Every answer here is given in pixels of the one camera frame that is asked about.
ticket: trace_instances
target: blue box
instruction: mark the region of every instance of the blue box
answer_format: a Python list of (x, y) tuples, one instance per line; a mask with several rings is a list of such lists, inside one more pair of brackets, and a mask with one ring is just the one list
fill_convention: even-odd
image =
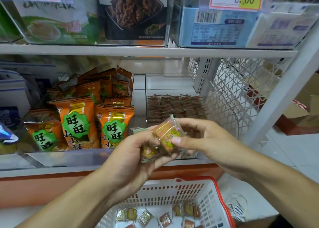
[(174, 7), (180, 22), (172, 26), (179, 47), (245, 48), (258, 12)]

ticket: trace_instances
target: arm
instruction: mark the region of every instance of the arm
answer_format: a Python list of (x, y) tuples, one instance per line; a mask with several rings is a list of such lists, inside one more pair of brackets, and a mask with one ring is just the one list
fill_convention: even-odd
[(152, 132), (142, 131), (123, 140), (107, 161), (17, 228), (93, 228), (114, 205), (135, 194), (151, 173), (177, 158), (140, 162), (144, 143), (159, 145)]
[(248, 182), (293, 227), (318, 227), (319, 184), (248, 148), (215, 122), (189, 118), (177, 121), (183, 128), (197, 129), (202, 138), (174, 137), (174, 144), (202, 151), (227, 173)]

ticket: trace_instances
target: person's right hand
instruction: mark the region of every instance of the person's right hand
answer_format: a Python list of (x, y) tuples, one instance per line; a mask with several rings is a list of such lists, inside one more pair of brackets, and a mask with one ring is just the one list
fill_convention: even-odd
[(201, 151), (227, 173), (244, 179), (241, 173), (246, 164), (258, 155), (257, 152), (242, 144), (213, 121), (192, 118), (176, 119), (176, 121), (184, 131), (198, 130), (201, 138), (173, 137), (173, 144), (184, 149)]

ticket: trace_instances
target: forearm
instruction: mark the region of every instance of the forearm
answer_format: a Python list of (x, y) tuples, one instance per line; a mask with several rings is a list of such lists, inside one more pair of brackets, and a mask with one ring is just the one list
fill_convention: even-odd
[(91, 228), (112, 206), (107, 177), (95, 171), (17, 228)]
[(318, 227), (319, 184), (259, 153), (249, 161), (244, 175), (293, 227)]

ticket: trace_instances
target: person's left hand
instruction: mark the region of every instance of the person's left hand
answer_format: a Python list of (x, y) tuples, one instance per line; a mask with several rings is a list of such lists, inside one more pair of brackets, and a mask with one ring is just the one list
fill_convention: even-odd
[(126, 137), (113, 151), (101, 170), (105, 171), (108, 187), (111, 188), (111, 205), (118, 204), (135, 194), (147, 181), (151, 173), (162, 165), (177, 158), (180, 151), (172, 156), (163, 156), (155, 161), (141, 163), (141, 146), (145, 143), (159, 145), (149, 130)]

